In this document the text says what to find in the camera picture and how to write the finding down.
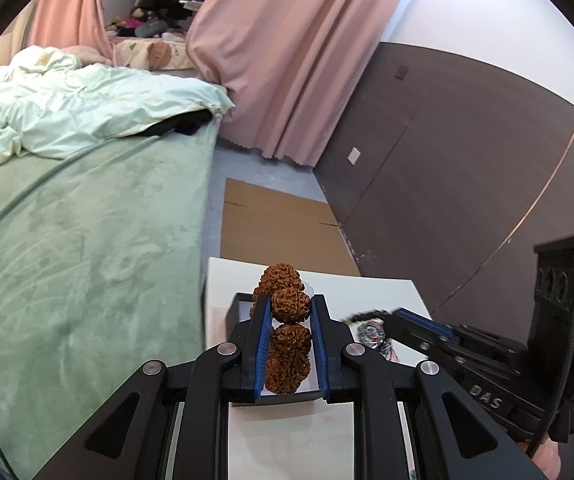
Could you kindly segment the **right hand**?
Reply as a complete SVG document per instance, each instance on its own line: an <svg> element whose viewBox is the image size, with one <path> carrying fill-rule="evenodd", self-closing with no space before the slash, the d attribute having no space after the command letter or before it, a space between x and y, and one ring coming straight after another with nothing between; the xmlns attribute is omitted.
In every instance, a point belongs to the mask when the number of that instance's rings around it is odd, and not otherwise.
<svg viewBox="0 0 574 480"><path fill-rule="evenodd" d="M532 461L549 480L556 480L562 469L558 443L546 438L532 456Z"/></svg>

